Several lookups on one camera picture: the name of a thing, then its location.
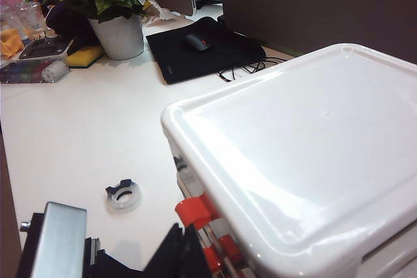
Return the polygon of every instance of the potted plant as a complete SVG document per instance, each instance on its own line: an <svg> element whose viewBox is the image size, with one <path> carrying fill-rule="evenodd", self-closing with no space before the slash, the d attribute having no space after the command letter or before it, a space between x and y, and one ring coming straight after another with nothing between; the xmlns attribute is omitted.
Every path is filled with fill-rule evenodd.
<svg viewBox="0 0 417 278"><path fill-rule="evenodd" d="M143 5L139 0L63 1L89 19L101 45L112 59L130 59L143 52L140 18Z"/></svg>

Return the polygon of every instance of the white lid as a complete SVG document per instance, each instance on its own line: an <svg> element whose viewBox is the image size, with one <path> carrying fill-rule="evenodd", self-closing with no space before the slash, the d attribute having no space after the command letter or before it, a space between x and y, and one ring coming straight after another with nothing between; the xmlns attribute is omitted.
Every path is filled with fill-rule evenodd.
<svg viewBox="0 0 417 278"><path fill-rule="evenodd" d="M336 277L417 218L417 66L330 46L169 106L250 264Z"/></svg>

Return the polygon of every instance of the white desk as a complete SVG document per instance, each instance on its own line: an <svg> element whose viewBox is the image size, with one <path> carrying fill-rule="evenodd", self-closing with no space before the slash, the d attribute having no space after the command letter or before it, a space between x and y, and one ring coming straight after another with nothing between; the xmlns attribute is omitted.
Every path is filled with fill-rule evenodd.
<svg viewBox="0 0 417 278"><path fill-rule="evenodd" d="M178 18L144 28L145 35L182 27ZM267 55L280 55L269 50ZM2 85L1 126L18 223L47 201L87 209L87 236L107 253L143 268L182 200L160 125L172 102L225 85L217 75L166 85L149 45L127 61L102 57L55 84ZM106 209L105 188L124 178L145 198L125 214ZM22 244L25 234L21 234Z"/></svg>

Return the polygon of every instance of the white plastic container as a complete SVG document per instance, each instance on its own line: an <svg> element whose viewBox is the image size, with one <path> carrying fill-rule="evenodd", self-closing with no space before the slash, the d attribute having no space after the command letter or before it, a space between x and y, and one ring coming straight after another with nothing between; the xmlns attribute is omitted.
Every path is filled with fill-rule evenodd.
<svg viewBox="0 0 417 278"><path fill-rule="evenodd" d="M417 277L417 66L338 44L162 115L259 277Z"/></svg>

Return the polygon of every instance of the yellow sponge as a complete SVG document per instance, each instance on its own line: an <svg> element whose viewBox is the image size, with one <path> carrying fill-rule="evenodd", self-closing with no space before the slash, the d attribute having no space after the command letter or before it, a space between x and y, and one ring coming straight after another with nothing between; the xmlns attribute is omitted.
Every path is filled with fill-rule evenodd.
<svg viewBox="0 0 417 278"><path fill-rule="evenodd" d="M102 46L85 46L66 58L70 68L88 68L104 53Z"/></svg>

